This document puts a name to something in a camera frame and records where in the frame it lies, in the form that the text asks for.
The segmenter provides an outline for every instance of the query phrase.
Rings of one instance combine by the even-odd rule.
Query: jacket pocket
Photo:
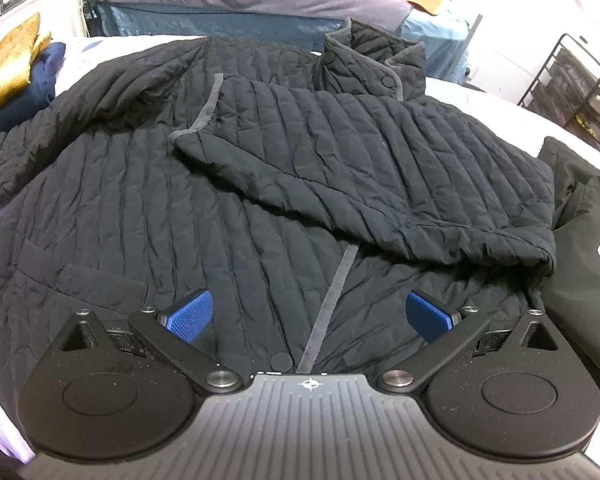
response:
[[[59,301],[89,308],[105,319],[121,317],[117,314],[128,316],[142,306],[147,292],[146,283],[64,263],[28,240],[16,270],[32,282],[27,288],[39,289],[45,295],[57,293],[61,295]]]

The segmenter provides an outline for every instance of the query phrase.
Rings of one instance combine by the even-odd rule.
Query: gray ribbed plate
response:
[[[362,375],[257,375],[207,399],[194,422],[132,462],[79,465],[38,456],[26,480],[573,480],[600,479],[582,454],[543,464],[487,460],[445,440],[410,397]]]

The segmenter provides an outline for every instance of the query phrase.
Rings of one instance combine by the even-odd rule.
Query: black metal rack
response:
[[[573,42],[571,47],[566,39]],[[599,60],[573,36],[563,34],[518,105],[558,124],[600,152],[600,113],[590,104],[596,96],[600,97]]]

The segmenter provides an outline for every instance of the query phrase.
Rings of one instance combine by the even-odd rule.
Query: metal screw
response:
[[[404,370],[389,370],[382,374],[382,382],[388,386],[401,388],[413,383],[413,376]]]
[[[216,370],[206,376],[206,382],[216,388],[229,388],[238,382],[238,376],[228,370]]]

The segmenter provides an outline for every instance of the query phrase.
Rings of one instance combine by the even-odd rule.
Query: quilted fabric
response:
[[[298,366],[352,242],[314,372],[373,374],[417,351],[412,288],[499,318],[535,301],[555,263],[548,167],[424,97],[417,45],[347,27],[357,39],[333,70],[223,38],[112,60],[0,134],[0,204],[17,194],[0,219],[0,402],[14,422],[77,308],[121,319],[204,288],[214,317],[197,348],[247,380],[279,352]],[[398,81],[400,100],[386,92]]]

